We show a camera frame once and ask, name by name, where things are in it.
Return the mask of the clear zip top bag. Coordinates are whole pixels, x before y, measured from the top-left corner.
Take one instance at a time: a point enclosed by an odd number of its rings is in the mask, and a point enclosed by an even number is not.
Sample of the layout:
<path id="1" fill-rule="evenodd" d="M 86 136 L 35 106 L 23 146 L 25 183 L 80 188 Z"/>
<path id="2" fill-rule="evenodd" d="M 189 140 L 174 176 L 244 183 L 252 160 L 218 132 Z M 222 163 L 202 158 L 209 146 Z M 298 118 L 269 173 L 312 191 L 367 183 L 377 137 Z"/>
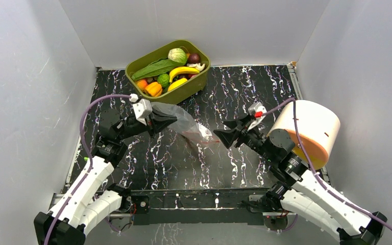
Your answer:
<path id="1" fill-rule="evenodd" d="M 178 105 L 152 102 L 151 106 L 162 113 L 175 116 L 177 121 L 168 126 L 194 144 L 210 145 L 220 143 L 220 139 L 207 127 L 198 123 L 186 110 Z"/>

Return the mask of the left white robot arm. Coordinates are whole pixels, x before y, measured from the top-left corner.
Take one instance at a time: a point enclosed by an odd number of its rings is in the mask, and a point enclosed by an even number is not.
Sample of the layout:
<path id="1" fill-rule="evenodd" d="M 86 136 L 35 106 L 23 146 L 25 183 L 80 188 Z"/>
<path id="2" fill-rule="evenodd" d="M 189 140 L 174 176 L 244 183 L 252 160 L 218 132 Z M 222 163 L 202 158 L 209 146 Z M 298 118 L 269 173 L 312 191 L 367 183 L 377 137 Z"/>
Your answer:
<path id="1" fill-rule="evenodd" d="M 138 109 L 127 118 L 118 110 L 101 113 L 95 146 L 67 193 L 48 211 L 39 212 L 34 228 L 39 244 L 84 244 L 92 229 L 114 211 L 127 212 L 133 205 L 130 191 L 111 185 L 98 199 L 94 196 L 118 166 L 127 146 L 124 139 L 148 132 L 156 135 L 177 117 L 156 109 Z"/>

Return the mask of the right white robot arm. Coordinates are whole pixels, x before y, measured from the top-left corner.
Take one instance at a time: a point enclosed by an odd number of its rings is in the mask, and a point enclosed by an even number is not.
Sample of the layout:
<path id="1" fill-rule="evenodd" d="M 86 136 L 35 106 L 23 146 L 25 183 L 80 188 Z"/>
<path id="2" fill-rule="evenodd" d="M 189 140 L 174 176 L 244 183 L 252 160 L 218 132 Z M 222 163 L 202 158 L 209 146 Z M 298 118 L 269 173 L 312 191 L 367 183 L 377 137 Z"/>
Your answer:
<path id="1" fill-rule="evenodd" d="M 340 244 L 377 244 L 387 218 L 380 212 L 371 216 L 348 206 L 346 199 L 334 197 L 336 190 L 314 175 L 292 149 L 296 145 L 284 129 L 274 129 L 264 135 L 257 129 L 252 115 L 226 120 L 226 129 L 214 134 L 226 148 L 245 144 L 268 161 L 269 170 L 277 182 L 259 199 L 250 198 L 254 209 L 282 209 L 294 212 L 330 233 Z"/>

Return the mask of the orange bell pepper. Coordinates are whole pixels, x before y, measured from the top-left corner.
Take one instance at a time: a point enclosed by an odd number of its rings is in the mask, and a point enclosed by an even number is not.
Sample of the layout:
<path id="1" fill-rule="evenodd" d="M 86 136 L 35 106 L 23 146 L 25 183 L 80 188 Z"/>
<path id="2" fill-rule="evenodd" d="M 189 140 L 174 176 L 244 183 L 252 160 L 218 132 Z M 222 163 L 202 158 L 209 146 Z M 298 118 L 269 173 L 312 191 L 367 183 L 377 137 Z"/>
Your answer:
<path id="1" fill-rule="evenodd" d="M 162 85 L 159 84 L 158 82 L 149 83 L 144 88 L 144 93 L 151 97 L 158 97 L 162 94 L 162 92 L 163 92 Z"/>

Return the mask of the lower yellow banana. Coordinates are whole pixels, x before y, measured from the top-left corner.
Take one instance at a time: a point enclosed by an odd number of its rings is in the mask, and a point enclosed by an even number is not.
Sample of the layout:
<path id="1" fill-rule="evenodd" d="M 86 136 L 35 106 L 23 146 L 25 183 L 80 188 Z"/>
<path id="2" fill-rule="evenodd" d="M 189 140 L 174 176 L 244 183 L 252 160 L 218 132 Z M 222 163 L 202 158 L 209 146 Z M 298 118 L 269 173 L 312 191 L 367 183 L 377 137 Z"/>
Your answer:
<path id="1" fill-rule="evenodd" d="M 170 92 L 170 91 L 172 91 L 172 90 L 178 88 L 178 87 L 181 86 L 182 84 L 185 84 L 187 81 L 188 81 L 188 80 L 187 80 L 186 78 L 181 78 L 181 79 L 176 80 L 175 82 L 172 82 L 172 83 L 169 85 L 167 92 Z"/>

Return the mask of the yellow banana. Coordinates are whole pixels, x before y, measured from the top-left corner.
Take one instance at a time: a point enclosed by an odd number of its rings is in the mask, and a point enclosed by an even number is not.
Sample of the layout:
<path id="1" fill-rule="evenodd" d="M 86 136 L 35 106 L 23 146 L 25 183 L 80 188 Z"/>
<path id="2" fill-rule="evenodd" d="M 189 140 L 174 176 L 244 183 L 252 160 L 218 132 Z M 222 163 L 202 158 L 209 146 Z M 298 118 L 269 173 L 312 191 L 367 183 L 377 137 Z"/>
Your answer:
<path id="1" fill-rule="evenodd" d="M 169 82 L 172 83 L 174 78 L 181 74 L 197 75 L 199 73 L 200 71 L 193 67 L 187 67 L 187 66 L 176 67 L 169 72 Z"/>
<path id="2" fill-rule="evenodd" d="M 172 91 L 172 90 L 178 88 L 178 87 L 181 86 L 182 84 L 185 84 L 187 81 L 188 81 L 188 80 L 187 80 L 186 78 L 181 78 L 181 79 L 176 80 L 175 82 L 172 82 L 172 83 L 169 85 L 167 92 L 170 92 L 170 91 Z"/>

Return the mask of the small orange fruit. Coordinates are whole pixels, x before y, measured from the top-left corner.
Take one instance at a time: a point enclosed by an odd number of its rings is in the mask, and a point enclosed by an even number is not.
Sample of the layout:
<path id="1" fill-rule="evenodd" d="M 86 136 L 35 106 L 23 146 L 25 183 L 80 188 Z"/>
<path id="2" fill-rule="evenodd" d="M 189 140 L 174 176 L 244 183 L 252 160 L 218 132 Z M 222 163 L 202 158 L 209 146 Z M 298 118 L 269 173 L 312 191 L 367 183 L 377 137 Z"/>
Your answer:
<path id="1" fill-rule="evenodd" d="M 146 79 L 141 79 L 136 82 L 136 85 L 141 91 L 144 91 L 145 88 L 148 86 L 148 82 Z"/>

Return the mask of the green bumpy lime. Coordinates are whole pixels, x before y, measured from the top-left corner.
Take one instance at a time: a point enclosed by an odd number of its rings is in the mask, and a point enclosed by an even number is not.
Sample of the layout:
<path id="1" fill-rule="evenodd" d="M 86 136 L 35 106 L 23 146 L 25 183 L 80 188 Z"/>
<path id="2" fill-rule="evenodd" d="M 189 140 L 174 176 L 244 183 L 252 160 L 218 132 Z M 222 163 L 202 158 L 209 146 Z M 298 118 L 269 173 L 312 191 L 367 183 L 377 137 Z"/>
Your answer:
<path id="1" fill-rule="evenodd" d="M 166 88 L 170 85 L 170 77 L 169 74 L 164 73 L 158 76 L 157 82 L 161 85 L 162 88 Z"/>

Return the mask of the olive green plastic bin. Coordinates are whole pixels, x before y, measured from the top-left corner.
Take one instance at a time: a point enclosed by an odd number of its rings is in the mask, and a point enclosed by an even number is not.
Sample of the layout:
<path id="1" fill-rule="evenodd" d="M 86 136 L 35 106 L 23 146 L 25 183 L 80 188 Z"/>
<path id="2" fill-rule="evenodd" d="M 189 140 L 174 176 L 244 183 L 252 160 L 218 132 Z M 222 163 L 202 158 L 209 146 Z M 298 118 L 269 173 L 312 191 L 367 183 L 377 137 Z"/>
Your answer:
<path id="1" fill-rule="evenodd" d="M 141 91 L 136 82 L 138 80 L 132 80 L 131 75 L 136 71 L 146 67 L 147 65 L 162 60 L 168 59 L 167 55 L 168 52 L 173 48 L 181 48 L 187 53 L 187 57 L 190 54 L 197 53 L 200 56 L 200 63 L 206 64 L 205 69 L 197 75 L 191 74 L 181 74 L 174 78 L 173 82 L 178 79 L 186 78 L 188 81 L 185 84 L 182 84 L 178 88 L 167 92 L 168 87 L 163 88 L 163 92 L 158 97 L 151 97 Z M 135 87 L 136 91 L 140 94 L 140 98 L 152 101 L 152 102 L 161 102 L 166 104 L 179 104 L 180 102 L 184 101 L 188 97 L 194 95 L 195 93 L 203 90 L 203 88 L 207 84 L 207 75 L 208 70 L 210 68 L 210 60 L 209 58 L 203 54 L 196 46 L 194 46 L 191 42 L 187 40 L 175 40 L 151 53 L 131 62 L 125 69 L 125 74 L 127 78 L 130 80 L 132 85 Z M 155 77 L 147 77 L 144 78 L 147 80 L 148 83 L 156 82 L 158 76 Z"/>

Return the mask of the green leafy vegetable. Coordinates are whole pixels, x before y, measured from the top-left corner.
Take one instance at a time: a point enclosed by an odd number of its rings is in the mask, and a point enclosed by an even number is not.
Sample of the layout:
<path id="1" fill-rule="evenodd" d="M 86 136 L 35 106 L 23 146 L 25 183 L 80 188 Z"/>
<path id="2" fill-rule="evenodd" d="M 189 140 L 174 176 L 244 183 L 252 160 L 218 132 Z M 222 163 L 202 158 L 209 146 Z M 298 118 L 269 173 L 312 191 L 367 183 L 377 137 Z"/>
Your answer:
<path id="1" fill-rule="evenodd" d="M 147 77 L 155 77 L 161 74 L 165 74 L 176 67 L 183 66 L 185 62 L 177 62 L 170 59 L 162 59 L 156 62 L 153 62 L 146 67 L 136 71 L 131 75 L 132 80 L 140 80 Z"/>

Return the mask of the upper yellow banana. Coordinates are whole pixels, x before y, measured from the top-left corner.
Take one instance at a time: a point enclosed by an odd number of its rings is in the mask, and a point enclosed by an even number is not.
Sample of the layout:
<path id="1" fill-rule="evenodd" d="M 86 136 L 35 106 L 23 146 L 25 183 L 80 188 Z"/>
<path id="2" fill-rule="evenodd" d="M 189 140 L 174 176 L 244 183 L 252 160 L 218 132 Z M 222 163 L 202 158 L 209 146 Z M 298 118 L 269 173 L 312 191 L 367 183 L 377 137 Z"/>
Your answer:
<path id="1" fill-rule="evenodd" d="M 174 78 L 181 74 L 197 75 L 199 73 L 200 71 L 193 67 L 187 67 L 187 66 L 176 67 L 169 72 L 169 82 L 172 83 Z"/>

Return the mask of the green white cabbage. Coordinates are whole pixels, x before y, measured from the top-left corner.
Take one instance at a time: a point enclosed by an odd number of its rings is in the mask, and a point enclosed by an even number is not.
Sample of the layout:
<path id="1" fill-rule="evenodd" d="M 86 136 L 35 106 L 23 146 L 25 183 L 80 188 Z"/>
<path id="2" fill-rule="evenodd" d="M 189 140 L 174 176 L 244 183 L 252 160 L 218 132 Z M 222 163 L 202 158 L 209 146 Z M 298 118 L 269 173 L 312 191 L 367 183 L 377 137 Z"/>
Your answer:
<path id="1" fill-rule="evenodd" d="M 185 64 L 187 62 L 187 53 L 181 48 L 173 48 L 168 52 L 168 59 Z"/>

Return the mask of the dark purple fruit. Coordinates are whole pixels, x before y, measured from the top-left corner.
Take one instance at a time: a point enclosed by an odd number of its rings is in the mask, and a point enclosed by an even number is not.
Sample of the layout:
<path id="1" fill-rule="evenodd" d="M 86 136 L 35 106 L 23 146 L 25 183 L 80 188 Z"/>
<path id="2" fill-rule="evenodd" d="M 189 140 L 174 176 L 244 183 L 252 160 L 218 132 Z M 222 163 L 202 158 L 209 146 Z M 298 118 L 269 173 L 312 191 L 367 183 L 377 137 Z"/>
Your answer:
<path id="1" fill-rule="evenodd" d="M 187 64 L 197 64 L 200 63 L 200 60 L 199 54 L 193 53 L 187 57 Z"/>

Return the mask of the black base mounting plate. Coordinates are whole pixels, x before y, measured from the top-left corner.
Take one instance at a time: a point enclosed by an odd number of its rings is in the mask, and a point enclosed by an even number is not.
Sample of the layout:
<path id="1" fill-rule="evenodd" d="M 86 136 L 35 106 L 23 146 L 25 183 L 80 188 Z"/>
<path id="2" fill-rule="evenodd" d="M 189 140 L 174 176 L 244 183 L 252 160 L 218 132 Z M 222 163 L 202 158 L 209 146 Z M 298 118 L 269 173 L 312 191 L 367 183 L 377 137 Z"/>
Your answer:
<path id="1" fill-rule="evenodd" d="M 135 225 L 245 223 L 263 226 L 288 211 L 271 206 L 266 188 L 133 190 Z"/>

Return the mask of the white orange cylinder drum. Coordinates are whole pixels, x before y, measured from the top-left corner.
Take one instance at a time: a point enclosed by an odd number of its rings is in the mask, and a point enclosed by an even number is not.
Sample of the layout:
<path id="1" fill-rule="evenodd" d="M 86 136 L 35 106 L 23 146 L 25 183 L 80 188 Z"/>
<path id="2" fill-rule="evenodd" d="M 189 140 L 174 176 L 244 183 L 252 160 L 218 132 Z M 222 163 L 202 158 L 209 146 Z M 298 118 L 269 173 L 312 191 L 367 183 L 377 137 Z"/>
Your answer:
<path id="1" fill-rule="evenodd" d="M 298 132 L 303 146 L 314 169 L 321 169 L 329 161 L 340 128 L 340 120 L 330 109 L 311 101 L 298 100 L 295 103 L 288 103 L 283 108 L 271 131 L 286 130 L 296 144 L 292 151 L 305 161 L 307 159 L 298 147 L 299 141 L 293 120 L 294 109 L 296 109 Z"/>

